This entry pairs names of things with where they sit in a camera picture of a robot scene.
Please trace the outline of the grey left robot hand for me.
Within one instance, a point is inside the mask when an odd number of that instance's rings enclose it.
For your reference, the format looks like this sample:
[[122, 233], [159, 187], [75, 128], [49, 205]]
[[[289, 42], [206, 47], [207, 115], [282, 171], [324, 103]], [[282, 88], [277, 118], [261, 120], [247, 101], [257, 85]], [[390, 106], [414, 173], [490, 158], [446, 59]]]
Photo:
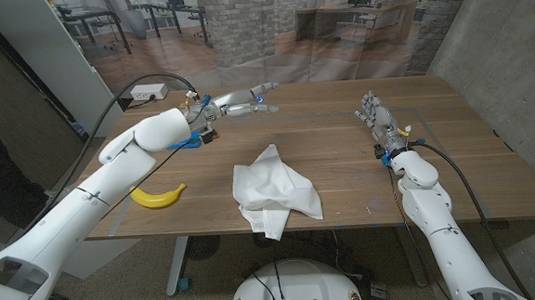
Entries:
[[263, 100], [263, 96], [277, 86], [277, 83], [265, 83], [215, 98], [205, 97], [201, 103], [190, 107], [188, 125], [191, 130], [198, 130], [225, 115], [236, 117], [252, 112], [277, 112], [277, 106], [265, 104]]

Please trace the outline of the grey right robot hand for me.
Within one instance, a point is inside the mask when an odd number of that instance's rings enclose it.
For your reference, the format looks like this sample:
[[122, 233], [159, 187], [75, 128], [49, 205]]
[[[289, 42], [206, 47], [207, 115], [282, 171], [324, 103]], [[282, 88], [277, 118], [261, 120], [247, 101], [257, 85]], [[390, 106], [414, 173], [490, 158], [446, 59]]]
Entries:
[[371, 130], [376, 142], [374, 154], [377, 159], [390, 158], [395, 152], [406, 150], [407, 132], [398, 128], [395, 117], [372, 90], [361, 100], [361, 109], [355, 111], [355, 115]]

